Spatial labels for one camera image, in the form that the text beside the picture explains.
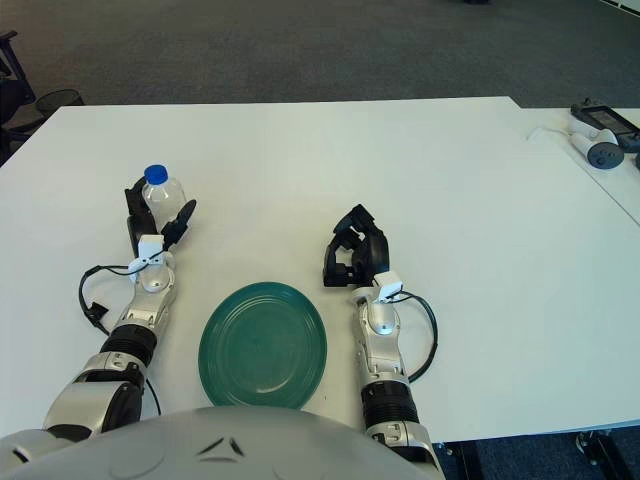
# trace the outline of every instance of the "gray carpet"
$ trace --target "gray carpet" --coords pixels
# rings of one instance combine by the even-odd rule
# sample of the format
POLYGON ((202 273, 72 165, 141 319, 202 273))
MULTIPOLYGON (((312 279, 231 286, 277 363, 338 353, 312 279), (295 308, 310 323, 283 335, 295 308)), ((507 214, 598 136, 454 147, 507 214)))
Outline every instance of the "gray carpet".
POLYGON ((36 93, 87 103, 509 95, 640 107, 640 18, 598 0, 0 0, 36 93))

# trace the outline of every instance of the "office chair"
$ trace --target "office chair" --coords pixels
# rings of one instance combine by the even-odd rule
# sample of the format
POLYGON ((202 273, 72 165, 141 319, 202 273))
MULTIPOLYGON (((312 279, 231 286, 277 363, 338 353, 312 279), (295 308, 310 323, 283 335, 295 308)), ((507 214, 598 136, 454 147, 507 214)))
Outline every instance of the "office chair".
POLYGON ((82 98, 75 90, 51 92, 36 102, 36 108, 41 117, 24 125, 5 128, 4 125, 13 118, 21 106, 36 101, 36 95, 11 48, 10 41, 16 35, 17 33, 13 30, 0 33, 0 51, 9 64, 7 66, 0 57, 0 166, 11 156, 11 143, 26 142, 31 136, 29 132, 42 125, 59 107, 84 105, 82 98))

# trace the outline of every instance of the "green plate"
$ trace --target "green plate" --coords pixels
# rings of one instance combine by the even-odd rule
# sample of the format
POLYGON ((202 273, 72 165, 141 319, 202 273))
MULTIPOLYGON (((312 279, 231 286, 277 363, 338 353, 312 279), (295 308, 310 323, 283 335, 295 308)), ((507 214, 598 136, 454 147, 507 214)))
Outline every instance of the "green plate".
POLYGON ((241 288, 213 312, 200 340, 200 381, 214 405, 300 408, 327 359, 322 319, 282 283, 241 288))

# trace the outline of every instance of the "plastic bottle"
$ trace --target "plastic bottle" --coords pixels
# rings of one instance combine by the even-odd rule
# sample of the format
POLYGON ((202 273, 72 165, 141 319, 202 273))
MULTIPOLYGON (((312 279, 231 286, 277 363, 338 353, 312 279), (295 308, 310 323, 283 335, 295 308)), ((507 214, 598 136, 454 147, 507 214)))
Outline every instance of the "plastic bottle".
POLYGON ((151 165, 144 170, 147 184, 142 189, 142 197, 153 214, 158 233, 178 215, 187 203, 182 185, 175 178, 169 178, 163 165, 151 165))

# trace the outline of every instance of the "black cable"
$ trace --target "black cable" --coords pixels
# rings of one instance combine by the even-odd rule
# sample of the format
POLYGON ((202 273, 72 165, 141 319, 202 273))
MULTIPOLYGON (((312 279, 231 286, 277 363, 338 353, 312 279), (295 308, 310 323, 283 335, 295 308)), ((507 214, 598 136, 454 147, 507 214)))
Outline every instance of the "black cable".
MULTIPOLYGON (((82 308, 82 312, 84 313, 85 317, 87 317, 89 319, 89 321, 91 322, 91 325, 93 325, 94 327, 96 327, 98 330, 100 330, 102 333, 104 333, 107 337, 110 335, 109 331, 104 327, 104 325, 102 325, 102 323, 100 322, 100 320, 102 319, 102 317, 104 316, 105 313, 107 313, 107 309, 106 307, 103 307, 100 304, 97 304, 95 302, 93 302, 91 304, 91 307, 87 307, 87 302, 85 302, 84 300, 84 295, 82 294, 82 288, 84 287, 85 282, 87 281, 87 279, 95 274, 98 273, 101 270, 107 270, 115 275, 121 275, 121 276, 128 276, 128 275, 133 275, 134 273, 138 273, 141 272, 142 270, 144 270, 145 268, 147 268, 150 263, 148 263, 148 260, 151 260, 152 258, 157 257, 158 255, 160 255, 163 252, 163 250, 160 250, 157 253, 154 253, 153 255, 151 255, 148 259, 145 259, 143 261, 147 262, 145 263, 142 267, 140 267, 137 270, 134 270, 133 272, 117 272, 117 270, 129 270, 129 266, 128 265, 96 265, 93 268, 90 268, 89 270, 87 270, 86 272, 84 272, 84 274, 82 275, 82 278, 80 279, 80 285, 78 287, 78 299, 80 301, 80 308, 82 308)), ((156 395, 156 391, 153 388, 153 385, 151 385, 151 382, 149 381, 149 379, 145 379, 147 385, 149 386, 149 390, 151 391, 151 395, 153 395, 153 400, 156 403, 156 410, 158 411, 158 416, 162 415, 162 409, 160 408, 160 402, 158 401, 158 396, 156 395)))
POLYGON ((422 308, 424 308, 425 312, 427 312, 427 317, 429 318, 429 322, 431 323, 431 331, 433 332, 433 343, 431 344, 431 350, 429 351, 427 359, 414 373, 409 375, 409 382, 413 383, 429 369, 431 363, 433 363, 433 358, 436 356, 436 350, 438 349, 438 323, 436 322, 436 315, 435 313, 433 313, 431 305, 429 305, 429 302, 427 302, 424 298, 418 295, 414 295, 413 293, 407 292, 405 290, 400 290, 395 295, 406 295, 406 297, 401 298, 400 300, 390 300, 387 303, 400 303, 404 302, 405 300, 414 299, 420 305, 422 305, 422 308))
POLYGON ((153 399, 156 402, 156 410, 158 410, 158 416, 162 415, 162 410, 160 410, 160 402, 158 401, 158 396, 156 395, 156 391, 153 389, 151 382, 147 378, 147 385, 149 385, 149 390, 151 390, 151 395, 153 395, 153 399))

